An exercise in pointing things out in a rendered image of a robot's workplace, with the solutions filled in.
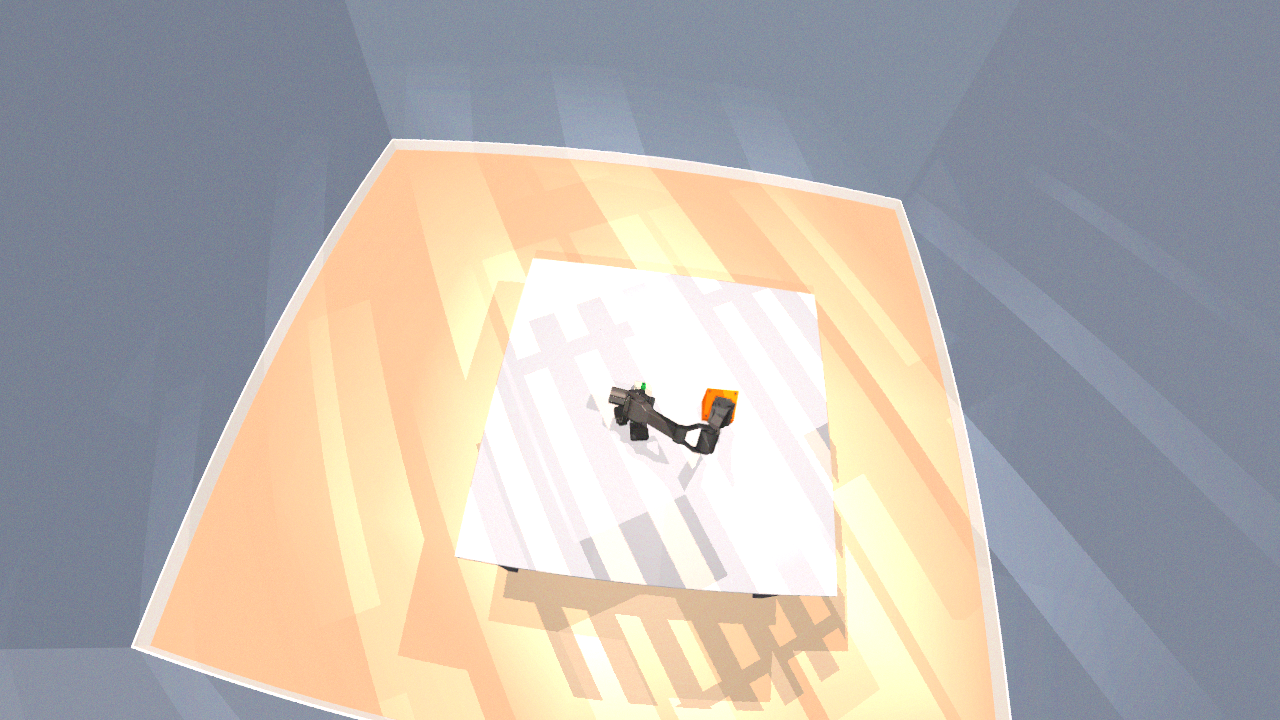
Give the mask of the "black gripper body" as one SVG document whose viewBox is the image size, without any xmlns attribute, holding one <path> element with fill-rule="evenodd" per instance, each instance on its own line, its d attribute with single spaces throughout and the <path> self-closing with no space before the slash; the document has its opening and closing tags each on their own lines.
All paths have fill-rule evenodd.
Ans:
<svg viewBox="0 0 1280 720">
<path fill-rule="evenodd" d="M 645 393 L 644 389 L 628 389 L 628 391 L 634 392 L 634 393 L 637 393 L 637 392 Z M 644 421 L 643 423 L 634 423 L 634 428 L 630 429 L 630 439 L 632 439 L 632 441 L 649 439 L 649 432 L 648 432 L 648 428 L 646 428 L 646 423 L 644 423 Z"/>
</svg>

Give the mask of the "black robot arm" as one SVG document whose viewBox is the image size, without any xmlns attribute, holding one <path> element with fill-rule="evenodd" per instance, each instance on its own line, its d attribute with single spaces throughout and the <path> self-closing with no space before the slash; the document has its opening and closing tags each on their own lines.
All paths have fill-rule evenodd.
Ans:
<svg viewBox="0 0 1280 720">
<path fill-rule="evenodd" d="M 692 454 L 714 454 L 716 445 L 721 436 L 721 428 L 730 427 L 736 404 L 731 398 L 718 397 L 710 405 L 710 413 L 704 424 L 696 421 L 690 425 L 678 425 L 669 418 L 654 410 L 655 398 L 643 392 L 630 392 L 617 387 L 611 388 L 608 404 L 614 407 L 616 424 L 627 425 L 627 421 L 646 423 L 646 425 L 664 433 L 677 445 L 684 445 Z M 686 437 L 689 430 L 700 429 L 696 446 L 689 445 Z"/>
</svg>

